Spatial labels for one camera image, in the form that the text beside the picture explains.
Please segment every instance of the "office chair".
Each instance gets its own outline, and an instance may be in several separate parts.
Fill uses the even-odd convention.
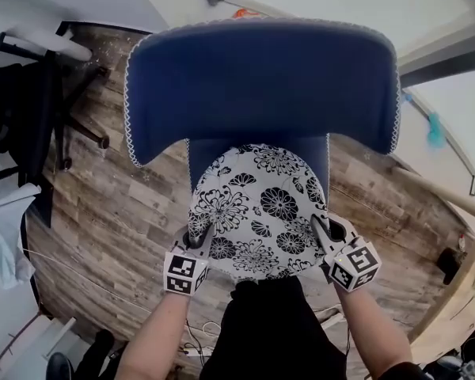
[[[67,97],[63,96],[63,70],[56,55],[48,51],[45,56],[34,54],[4,42],[0,35],[0,51],[34,59],[25,66],[14,64],[0,68],[0,153],[9,151],[17,166],[0,170],[0,180],[18,174],[18,184],[32,182],[42,187],[49,196],[52,186],[42,177],[42,168],[48,155],[51,133],[55,130],[56,165],[68,170],[72,160],[63,155],[63,130],[66,125],[91,139],[102,149],[109,145],[108,136],[99,137],[70,116],[70,109],[89,84],[107,70],[93,67],[82,83]],[[51,197],[38,210],[44,222],[51,224]]]
[[[381,33],[303,19],[188,25],[143,39],[125,74],[125,129],[141,166],[187,139],[192,189],[231,146],[297,154],[329,194],[329,133],[381,154],[400,122],[396,53]]]

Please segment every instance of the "blue object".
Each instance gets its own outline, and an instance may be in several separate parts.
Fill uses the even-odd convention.
[[[429,128],[427,141],[434,148],[442,148],[445,145],[446,139],[438,113],[432,112],[429,114]]]
[[[194,188],[230,146],[288,149],[329,188],[328,133],[388,154],[401,95],[393,45],[356,25],[248,19],[188,25],[144,39],[125,76],[132,161],[190,139]]]

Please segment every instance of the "wood laminate flooring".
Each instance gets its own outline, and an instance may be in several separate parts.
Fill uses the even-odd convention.
[[[92,48],[93,61],[110,74],[90,86],[73,114],[95,133],[108,134],[111,144],[100,150],[67,128],[66,147],[73,159],[67,172],[55,171],[51,145],[44,175],[55,187],[52,228],[28,214],[28,242],[32,250],[68,264],[103,287],[32,254],[40,298],[48,310],[61,319],[75,317],[75,328],[86,339],[107,328],[124,340],[161,299],[164,253],[187,222],[191,196],[186,148],[177,142],[147,167],[132,165],[124,139],[124,72],[127,55],[142,36],[88,25],[74,31],[75,40]],[[71,78],[87,66],[80,66]],[[457,246],[464,226],[438,198],[393,178],[391,158],[333,136],[330,160],[329,210],[352,221],[373,241],[383,267],[370,292],[408,331],[442,293],[443,274],[434,262],[445,247]],[[320,274],[307,272],[301,281],[314,309],[337,303],[333,287]],[[229,277],[211,271],[192,300],[188,319],[203,345],[215,344],[215,338],[200,329],[205,322],[220,322],[233,288]],[[253,342],[254,334],[245,335]],[[328,335],[344,350],[346,323],[334,325]],[[184,341],[190,341],[187,333]],[[200,370],[198,359],[180,355],[178,363],[188,372]],[[352,346],[348,377],[364,378],[366,373]]]

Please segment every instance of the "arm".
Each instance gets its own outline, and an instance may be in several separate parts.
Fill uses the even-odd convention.
[[[117,380],[163,380],[176,358],[190,298],[165,293],[156,310],[127,346]]]
[[[355,346],[373,378],[399,363],[412,362],[408,338],[364,288],[352,293],[337,284],[335,288]]]

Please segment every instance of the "shoe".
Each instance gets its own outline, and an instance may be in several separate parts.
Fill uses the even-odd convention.
[[[72,380],[73,377],[70,360],[63,353],[53,353],[47,362],[46,380]]]

